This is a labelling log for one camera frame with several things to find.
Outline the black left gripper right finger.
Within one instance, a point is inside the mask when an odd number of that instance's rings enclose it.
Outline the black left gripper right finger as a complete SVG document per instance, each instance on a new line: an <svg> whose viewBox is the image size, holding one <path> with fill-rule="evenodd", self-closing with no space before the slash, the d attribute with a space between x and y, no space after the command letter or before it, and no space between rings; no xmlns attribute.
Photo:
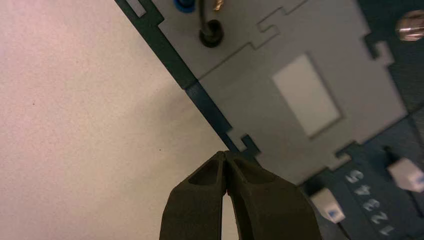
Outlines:
<svg viewBox="0 0 424 240"><path fill-rule="evenodd" d="M241 240L320 240L314 210L293 183L225 153L225 180Z"/></svg>

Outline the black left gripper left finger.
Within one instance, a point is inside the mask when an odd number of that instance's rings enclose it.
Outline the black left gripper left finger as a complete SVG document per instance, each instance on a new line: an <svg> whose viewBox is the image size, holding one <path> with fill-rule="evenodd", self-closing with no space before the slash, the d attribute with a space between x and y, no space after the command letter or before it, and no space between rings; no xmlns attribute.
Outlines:
<svg viewBox="0 0 424 240"><path fill-rule="evenodd" d="M221 239L225 163L225 153L218 151L172 189L163 210L159 239Z"/></svg>

